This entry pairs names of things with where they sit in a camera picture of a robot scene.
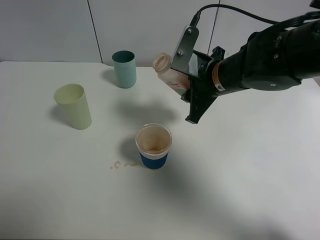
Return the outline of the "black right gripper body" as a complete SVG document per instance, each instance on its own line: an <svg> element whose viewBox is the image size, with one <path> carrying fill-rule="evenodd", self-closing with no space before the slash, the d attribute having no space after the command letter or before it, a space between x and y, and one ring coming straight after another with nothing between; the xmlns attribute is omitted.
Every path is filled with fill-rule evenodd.
<svg viewBox="0 0 320 240"><path fill-rule="evenodd" d="M220 46L215 47L211 55L193 50L187 67L190 87L182 94L181 100L190 102L192 90L194 90L197 97L205 98L207 101L216 100L215 92L217 90L212 80L210 67L214 67L222 61L224 56L225 50Z"/></svg>

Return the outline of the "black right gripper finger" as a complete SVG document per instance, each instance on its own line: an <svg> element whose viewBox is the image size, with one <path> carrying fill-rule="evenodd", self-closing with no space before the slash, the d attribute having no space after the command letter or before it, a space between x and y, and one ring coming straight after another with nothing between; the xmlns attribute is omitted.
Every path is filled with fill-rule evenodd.
<svg viewBox="0 0 320 240"><path fill-rule="evenodd" d="M206 81L190 78L190 89L184 92L184 101L189 103L189 114L185 120L198 124L201 117L217 99L213 88Z"/></svg>

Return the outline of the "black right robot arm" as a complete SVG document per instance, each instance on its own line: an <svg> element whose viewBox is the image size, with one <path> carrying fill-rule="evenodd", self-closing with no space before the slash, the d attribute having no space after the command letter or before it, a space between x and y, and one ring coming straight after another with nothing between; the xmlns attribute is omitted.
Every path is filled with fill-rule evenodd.
<svg viewBox="0 0 320 240"><path fill-rule="evenodd" d="M240 51L225 58L221 47L211 55L198 51L197 76L182 100L190 104L186 121L197 124L220 96L248 89L282 91L320 75L320 22L291 30L253 33Z"/></svg>

